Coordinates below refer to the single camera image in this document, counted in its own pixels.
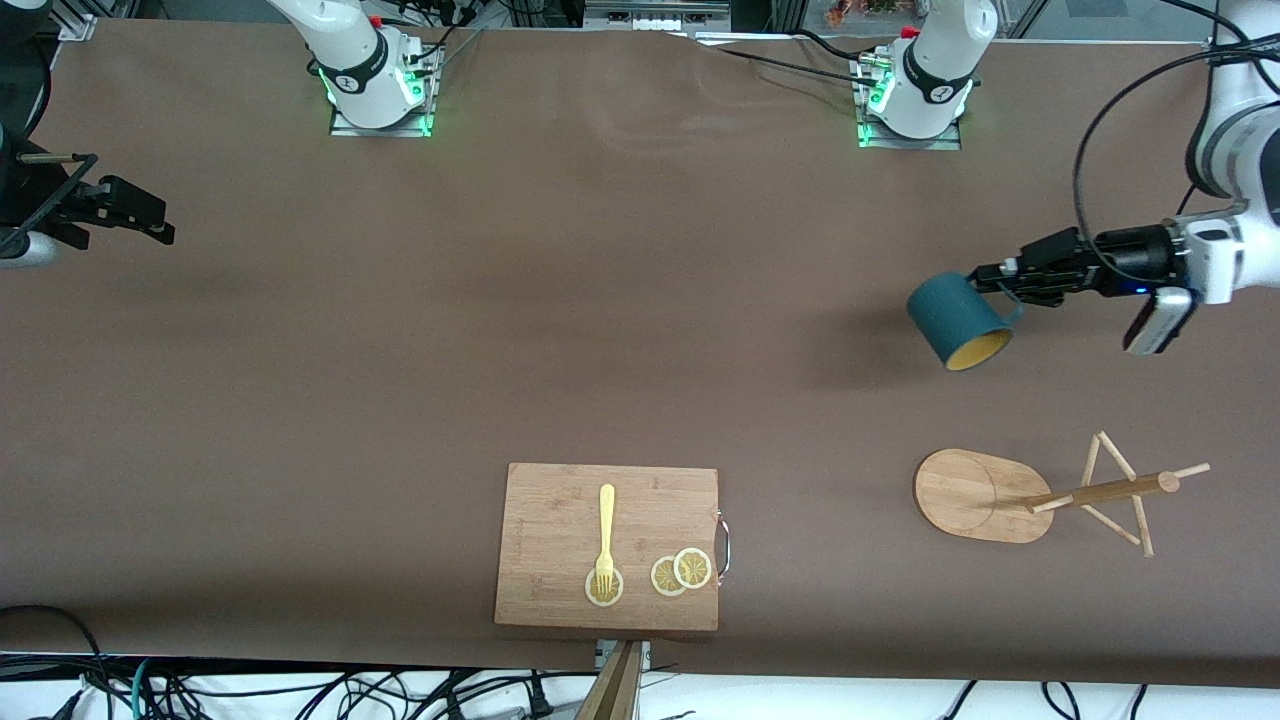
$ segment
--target wooden post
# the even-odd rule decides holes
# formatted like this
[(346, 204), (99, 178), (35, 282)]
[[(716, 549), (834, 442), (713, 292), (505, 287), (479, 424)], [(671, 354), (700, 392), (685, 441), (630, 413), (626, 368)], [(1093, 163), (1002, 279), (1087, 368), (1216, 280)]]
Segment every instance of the wooden post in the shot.
[(1172, 473), (1153, 473), (1133, 480), (1116, 480), (1114, 483), (1102, 483), (1101, 486), (1079, 487), (1071, 492), (1028, 497), (1024, 502), (1032, 512), (1043, 512), (1056, 507), (1079, 507), (1080, 505), (1098, 505), (1100, 502), (1111, 502), (1143, 495), (1178, 492), (1179, 487), (1181, 487), (1181, 480), (1178, 475)]

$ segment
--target lemon slice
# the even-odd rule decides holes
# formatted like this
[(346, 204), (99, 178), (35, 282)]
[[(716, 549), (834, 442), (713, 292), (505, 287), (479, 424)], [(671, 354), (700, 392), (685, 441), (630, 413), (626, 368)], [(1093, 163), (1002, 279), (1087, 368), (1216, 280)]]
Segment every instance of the lemon slice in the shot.
[(617, 568), (613, 569), (613, 592), (602, 597), (595, 594), (595, 568), (591, 568), (586, 574), (586, 583), (584, 583), (582, 589), (586, 591), (586, 600), (590, 600), (593, 605), (608, 607), (622, 597), (622, 573), (618, 573)]
[(677, 594), (685, 592), (685, 585), (680, 584), (680, 580), (676, 579), (675, 555), (659, 557), (658, 561), (653, 564), (653, 569), (649, 570), (649, 582), (653, 583), (653, 589), (667, 597), (676, 597)]
[(712, 579), (712, 559), (696, 547), (686, 547), (672, 560), (676, 568), (676, 580), (695, 591)]

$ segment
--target fork handle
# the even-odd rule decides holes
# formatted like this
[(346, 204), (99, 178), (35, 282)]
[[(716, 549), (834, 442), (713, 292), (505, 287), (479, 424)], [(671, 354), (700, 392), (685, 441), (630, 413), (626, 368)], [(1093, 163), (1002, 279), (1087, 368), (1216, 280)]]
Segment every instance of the fork handle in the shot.
[(613, 486), (600, 486), (600, 553), (609, 553), (609, 538), (613, 536)]

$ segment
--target teal cable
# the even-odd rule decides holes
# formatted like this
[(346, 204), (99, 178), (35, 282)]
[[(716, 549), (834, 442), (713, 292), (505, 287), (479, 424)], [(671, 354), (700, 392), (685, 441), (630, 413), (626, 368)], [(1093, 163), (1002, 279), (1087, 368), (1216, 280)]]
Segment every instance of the teal cable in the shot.
[(151, 662), (150, 657), (138, 662), (138, 669), (133, 673), (133, 687), (129, 691), (129, 707), (133, 708), (133, 720), (142, 720), (142, 679), (146, 676), (148, 662)]

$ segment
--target white floor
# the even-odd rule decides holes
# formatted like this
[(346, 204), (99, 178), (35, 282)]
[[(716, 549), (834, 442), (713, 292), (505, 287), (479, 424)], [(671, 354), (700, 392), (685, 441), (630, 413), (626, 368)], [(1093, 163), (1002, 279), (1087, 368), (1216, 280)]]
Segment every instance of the white floor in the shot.
[[(477, 676), (504, 675), (494, 671)], [(333, 679), (333, 674), (210, 676), (191, 683), (207, 691), (256, 691), (312, 685)], [(369, 675), (376, 682), (381, 675)], [(411, 693), (429, 692), (444, 673), (403, 675)], [(544, 682), (552, 705), (580, 701), (590, 678), (563, 678)], [(645, 676), (640, 719), (664, 720), (694, 711), (690, 720), (764, 719), (856, 719), (856, 720), (938, 720), (950, 710), (960, 680), (858, 680), (818, 678), (748, 678), (724, 675)], [(29, 720), (52, 715), (79, 687), (74, 680), (0, 683), (0, 720)], [(1083, 720), (1126, 720), (1137, 687), (1073, 684)], [(205, 698), (205, 711), (214, 720), (289, 720), (310, 700), (312, 692), (260, 698)], [(312, 720), (330, 720), (338, 714), (342, 693), (326, 698)], [(1065, 703), (1061, 694), (1056, 694)], [(403, 708), (388, 698), (397, 716)], [(503, 711), (527, 707), (522, 685), (486, 694), (463, 706), (468, 720), (493, 717)], [(128, 707), (116, 702), (116, 717), (131, 717)], [(439, 708), (430, 708), (422, 720), (431, 720)], [(86, 693), (76, 720), (106, 717), (101, 693)], [(351, 720), (388, 720), (390, 712), (375, 702), (362, 702)], [(957, 720), (1009, 719), (1057, 720), (1041, 697), (1038, 683), (980, 682), (969, 696)], [(1144, 720), (1274, 720), (1280, 717), (1280, 691), (1254, 691), (1204, 687), (1152, 687), (1138, 714)]]

